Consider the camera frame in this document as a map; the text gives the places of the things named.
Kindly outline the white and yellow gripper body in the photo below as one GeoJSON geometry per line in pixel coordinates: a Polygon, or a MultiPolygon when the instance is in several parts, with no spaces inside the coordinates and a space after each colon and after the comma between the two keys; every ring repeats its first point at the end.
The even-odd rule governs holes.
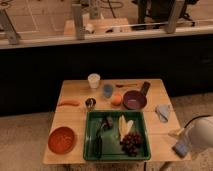
{"type": "Polygon", "coordinates": [[[175,138],[177,141],[186,142],[187,145],[189,146],[188,140],[186,139],[186,137],[184,135],[184,129],[183,128],[172,130],[168,133],[168,135],[175,138]]]}

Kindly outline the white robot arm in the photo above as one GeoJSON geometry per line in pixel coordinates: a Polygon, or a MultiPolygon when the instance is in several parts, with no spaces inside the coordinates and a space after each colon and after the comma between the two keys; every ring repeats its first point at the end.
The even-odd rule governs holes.
{"type": "Polygon", "coordinates": [[[181,158],[189,152],[200,153],[213,148],[213,116],[195,117],[184,128],[173,131],[170,135],[177,138],[172,150],[181,158]]]}

